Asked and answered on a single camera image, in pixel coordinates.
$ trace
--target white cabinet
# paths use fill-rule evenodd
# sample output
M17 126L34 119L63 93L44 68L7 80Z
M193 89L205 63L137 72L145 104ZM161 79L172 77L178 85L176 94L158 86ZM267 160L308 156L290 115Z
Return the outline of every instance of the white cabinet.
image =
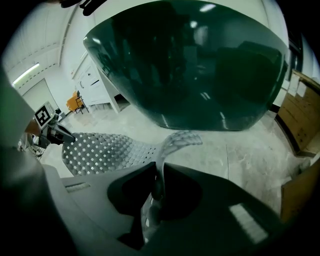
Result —
M110 103L113 110L119 113L120 109L114 98L119 93L114 89L110 89L110 86L105 84L107 80L102 79L101 76L103 74L98 71L98 68L86 53L83 55L83 59L72 79L76 82L76 88L87 106Z

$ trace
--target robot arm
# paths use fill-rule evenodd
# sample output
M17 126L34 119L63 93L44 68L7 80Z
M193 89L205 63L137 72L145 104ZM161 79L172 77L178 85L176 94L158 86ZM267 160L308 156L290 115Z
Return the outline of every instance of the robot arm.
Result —
M55 113L49 102L43 104L34 114L34 119L40 127L39 142L36 146L46 149L51 143L60 145L76 140L72 133L58 122L59 115Z

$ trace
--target white paper on wall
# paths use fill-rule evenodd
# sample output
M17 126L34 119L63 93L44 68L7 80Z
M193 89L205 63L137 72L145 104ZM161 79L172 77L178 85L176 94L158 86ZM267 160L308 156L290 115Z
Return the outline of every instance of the white paper on wall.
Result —
M298 95L300 95L301 97L303 97L303 96L305 96L306 89L307 89L307 86L303 82L299 82L298 89L296 90L296 93Z
M289 85L290 85L290 82L288 80L284 80L281 87L285 90L288 90Z
M299 76L296 74L292 74L288 93L291 94L293 97L295 97L297 94L298 85L299 85Z

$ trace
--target wooden cabinet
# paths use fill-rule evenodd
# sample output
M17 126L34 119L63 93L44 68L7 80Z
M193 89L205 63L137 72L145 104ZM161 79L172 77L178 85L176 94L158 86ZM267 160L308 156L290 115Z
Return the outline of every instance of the wooden cabinet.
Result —
M301 152L316 154L320 150L320 141L319 147L312 146L311 152L309 145L315 145L313 140L319 138L320 85L296 70L293 74L299 76L299 82L303 83L305 91L303 94L287 93L276 120L285 131L296 155L303 156Z

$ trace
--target orange chair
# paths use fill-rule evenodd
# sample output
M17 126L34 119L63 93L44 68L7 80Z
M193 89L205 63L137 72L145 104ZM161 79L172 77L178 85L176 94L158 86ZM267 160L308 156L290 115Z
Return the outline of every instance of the orange chair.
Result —
M72 94L72 97L67 100L66 106L70 111L75 111L77 113L77 109L80 109L80 107L83 106L83 102L81 100L78 100L77 92L75 91Z

